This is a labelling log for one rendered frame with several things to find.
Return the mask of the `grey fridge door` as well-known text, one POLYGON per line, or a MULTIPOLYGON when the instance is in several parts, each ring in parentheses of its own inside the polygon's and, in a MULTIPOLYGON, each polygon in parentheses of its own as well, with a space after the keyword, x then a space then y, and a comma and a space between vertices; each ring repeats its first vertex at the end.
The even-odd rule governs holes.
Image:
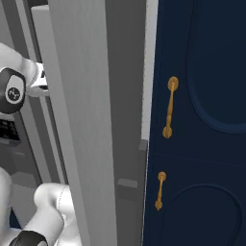
POLYGON ((142 246, 158 4, 32 9, 83 246, 142 246))

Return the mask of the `short navy cupboard door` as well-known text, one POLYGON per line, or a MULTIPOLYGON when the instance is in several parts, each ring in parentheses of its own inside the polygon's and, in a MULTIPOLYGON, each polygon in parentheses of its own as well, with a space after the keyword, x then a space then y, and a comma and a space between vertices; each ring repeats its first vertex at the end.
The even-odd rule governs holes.
POLYGON ((152 156, 143 246, 246 246, 246 168, 152 156))

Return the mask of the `tall navy cupboard door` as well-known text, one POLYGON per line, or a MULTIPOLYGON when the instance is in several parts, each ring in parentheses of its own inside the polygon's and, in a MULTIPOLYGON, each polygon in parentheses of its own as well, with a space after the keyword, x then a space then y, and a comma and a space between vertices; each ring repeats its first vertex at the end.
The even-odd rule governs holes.
POLYGON ((159 0, 150 158, 246 165, 246 0, 159 0), (170 77, 172 136, 164 138, 170 77))

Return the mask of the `grey fridge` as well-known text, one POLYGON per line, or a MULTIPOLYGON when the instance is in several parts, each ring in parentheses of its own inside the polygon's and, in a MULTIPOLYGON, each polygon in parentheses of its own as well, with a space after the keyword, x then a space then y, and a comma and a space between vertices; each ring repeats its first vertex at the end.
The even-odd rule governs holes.
MULTIPOLYGON (((0 0, 0 69, 10 67, 27 77, 37 74, 39 60, 31 12, 32 0, 0 0)), ((48 95, 29 90, 20 111, 0 104, 0 165, 12 177, 12 210, 19 227, 36 212, 35 189, 62 179, 62 154, 48 95)))

